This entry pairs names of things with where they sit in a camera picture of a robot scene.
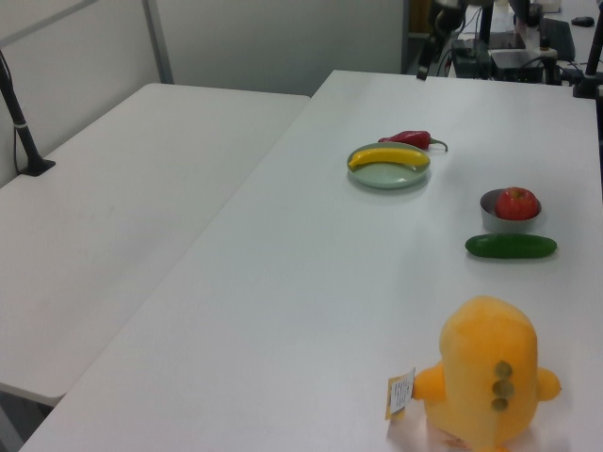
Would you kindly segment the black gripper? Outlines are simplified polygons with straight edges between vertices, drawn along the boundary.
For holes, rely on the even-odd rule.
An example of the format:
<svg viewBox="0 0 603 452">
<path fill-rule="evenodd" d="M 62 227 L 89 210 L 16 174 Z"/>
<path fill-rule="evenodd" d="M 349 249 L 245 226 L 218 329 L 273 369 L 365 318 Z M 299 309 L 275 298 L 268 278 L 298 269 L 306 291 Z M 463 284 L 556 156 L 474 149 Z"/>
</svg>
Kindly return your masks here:
<svg viewBox="0 0 603 452">
<path fill-rule="evenodd" d="M 450 34 L 462 24 L 460 8 L 430 7 L 428 25 L 431 29 L 417 62 L 417 79 L 426 79 L 432 64 L 439 60 L 443 44 Z"/>
</svg>

